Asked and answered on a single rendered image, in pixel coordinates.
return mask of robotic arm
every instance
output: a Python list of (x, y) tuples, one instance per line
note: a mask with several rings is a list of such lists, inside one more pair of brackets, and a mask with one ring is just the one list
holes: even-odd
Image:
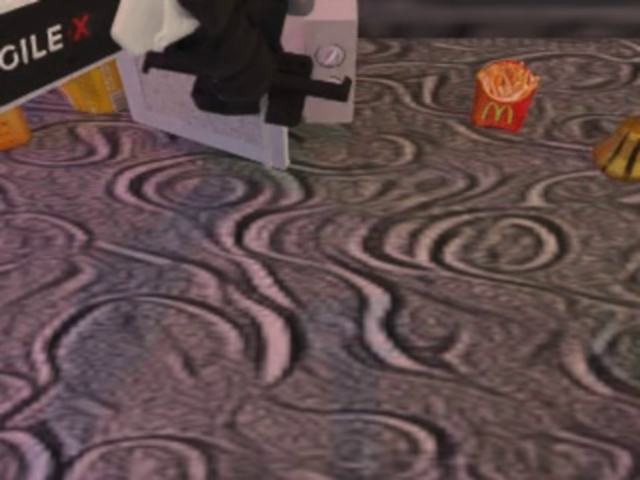
[(283, 51), (287, 14), (308, 14), (314, 0), (121, 0), (112, 36), (146, 54), (144, 71), (194, 75), (192, 98), (221, 115), (260, 112), (266, 122), (300, 123), (307, 96), (347, 102), (352, 80), (312, 80), (313, 60)]

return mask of yellow box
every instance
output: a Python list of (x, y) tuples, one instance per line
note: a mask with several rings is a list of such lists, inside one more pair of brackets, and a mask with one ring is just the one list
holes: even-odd
[(115, 60), (65, 82), (60, 89), (80, 112), (116, 113), (127, 108), (127, 97)]
[(30, 140), (31, 128), (22, 108), (0, 113), (0, 150), (11, 150)]

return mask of mcdonald's logo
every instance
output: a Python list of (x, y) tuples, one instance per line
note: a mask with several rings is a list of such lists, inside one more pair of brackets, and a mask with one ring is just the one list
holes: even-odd
[(482, 121), (485, 121), (489, 116), (489, 110), (493, 108), (493, 121), (499, 122), (502, 119), (504, 112), (507, 112), (507, 125), (511, 125), (513, 123), (513, 108), (511, 105), (498, 105), (495, 102), (489, 102), (485, 105), (482, 110)]

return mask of swirl pattern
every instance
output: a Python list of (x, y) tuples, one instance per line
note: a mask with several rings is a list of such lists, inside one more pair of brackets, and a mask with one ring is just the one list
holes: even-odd
[[(640, 43), (366, 40), (287, 172), (46, 94), (0, 154), (1, 480), (640, 478)], [(518, 135), (476, 69), (542, 77)]]

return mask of red letter x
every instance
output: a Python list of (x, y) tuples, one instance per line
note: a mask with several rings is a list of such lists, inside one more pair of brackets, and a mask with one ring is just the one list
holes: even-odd
[(88, 13), (85, 13), (83, 16), (73, 19), (73, 26), (75, 28), (75, 33), (73, 34), (74, 42), (77, 42), (83, 37), (89, 36), (89, 26), (87, 25), (88, 21), (89, 21)]

